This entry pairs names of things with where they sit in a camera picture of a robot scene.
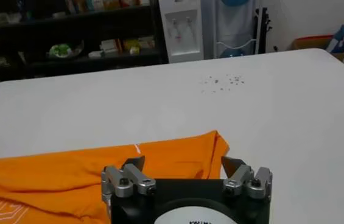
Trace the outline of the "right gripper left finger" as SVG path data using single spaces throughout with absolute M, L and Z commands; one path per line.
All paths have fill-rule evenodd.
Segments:
M 118 198 L 129 198 L 136 193 L 153 196 L 156 192 L 156 181 L 142 173 L 145 156 L 129 158 L 120 169 L 105 166 L 101 172 L 102 201 L 108 203 L 114 195 Z

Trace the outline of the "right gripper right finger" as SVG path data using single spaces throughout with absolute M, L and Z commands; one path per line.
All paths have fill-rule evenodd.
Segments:
M 246 194 L 254 200 L 272 197 L 272 172 L 267 167 L 260 167 L 257 172 L 241 159 L 223 156 L 222 166 L 227 179 L 223 181 L 223 192 L 228 197 Z

